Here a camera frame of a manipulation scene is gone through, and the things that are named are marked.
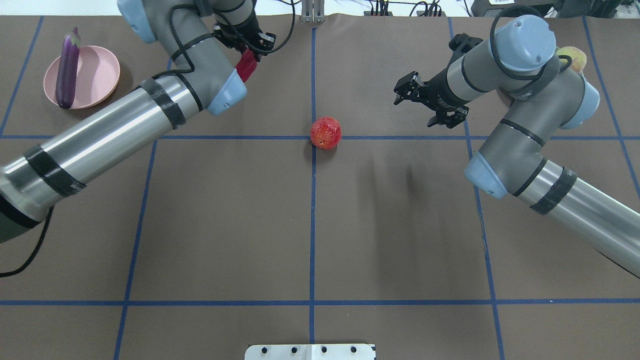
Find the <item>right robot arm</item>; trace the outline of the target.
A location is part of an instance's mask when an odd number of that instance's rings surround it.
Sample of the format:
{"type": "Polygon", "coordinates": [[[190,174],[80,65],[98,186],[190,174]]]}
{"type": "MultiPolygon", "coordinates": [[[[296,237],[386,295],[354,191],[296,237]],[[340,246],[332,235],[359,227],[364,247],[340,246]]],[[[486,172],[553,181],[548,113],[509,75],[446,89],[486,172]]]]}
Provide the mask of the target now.
{"type": "Polygon", "coordinates": [[[397,81],[394,104],[423,104],[435,113],[428,126],[451,129],[466,121],[471,101],[505,92],[512,103],[471,157],[467,180],[494,198],[514,196],[638,277],[639,214],[541,153],[557,130],[592,117],[601,99],[571,68],[573,59],[558,55],[546,19],[532,7],[511,6],[493,19],[487,39],[462,33],[449,48],[446,68],[430,80],[412,71],[397,81]]]}

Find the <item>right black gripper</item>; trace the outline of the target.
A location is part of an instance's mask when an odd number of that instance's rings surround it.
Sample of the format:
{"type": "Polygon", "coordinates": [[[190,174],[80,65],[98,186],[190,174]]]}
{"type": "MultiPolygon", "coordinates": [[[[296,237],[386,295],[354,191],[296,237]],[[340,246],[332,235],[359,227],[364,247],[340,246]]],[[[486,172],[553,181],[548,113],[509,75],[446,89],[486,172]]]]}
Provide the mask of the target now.
{"type": "Polygon", "coordinates": [[[453,93],[446,71],[437,73],[427,81],[423,81],[417,71],[412,71],[396,82],[393,92],[396,95],[393,104],[396,106],[403,101],[411,101],[425,105],[434,112],[427,122],[428,128],[440,125],[453,129],[467,120],[469,108],[466,104],[469,101],[453,93]]]}

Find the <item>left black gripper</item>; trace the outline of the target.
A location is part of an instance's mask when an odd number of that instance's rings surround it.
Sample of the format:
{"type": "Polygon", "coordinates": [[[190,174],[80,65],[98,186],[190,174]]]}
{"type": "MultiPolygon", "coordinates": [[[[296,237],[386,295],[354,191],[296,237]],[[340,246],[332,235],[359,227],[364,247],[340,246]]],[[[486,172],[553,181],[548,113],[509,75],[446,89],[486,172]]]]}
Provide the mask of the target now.
{"type": "Polygon", "coordinates": [[[257,27],[240,30],[237,26],[217,23],[213,27],[213,37],[228,49],[242,54],[249,51],[257,62],[275,49],[275,35],[257,27]]]}

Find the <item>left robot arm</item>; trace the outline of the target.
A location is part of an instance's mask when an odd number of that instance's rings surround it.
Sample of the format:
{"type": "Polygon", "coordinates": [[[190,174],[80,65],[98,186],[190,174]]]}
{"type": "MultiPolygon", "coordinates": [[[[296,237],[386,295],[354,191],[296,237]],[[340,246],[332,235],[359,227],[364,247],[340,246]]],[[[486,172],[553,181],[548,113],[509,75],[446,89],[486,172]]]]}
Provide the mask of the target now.
{"type": "Polygon", "coordinates": [[[222,46],[246,44],[261,55],[274,48],[255,7],[253,0],[119,0],[135,34],[160,43],[175,68],[4,166],[1,241],[37,227],[55,203],[199,112],[219,116],[238,104],[247,88],[222,46]]]}

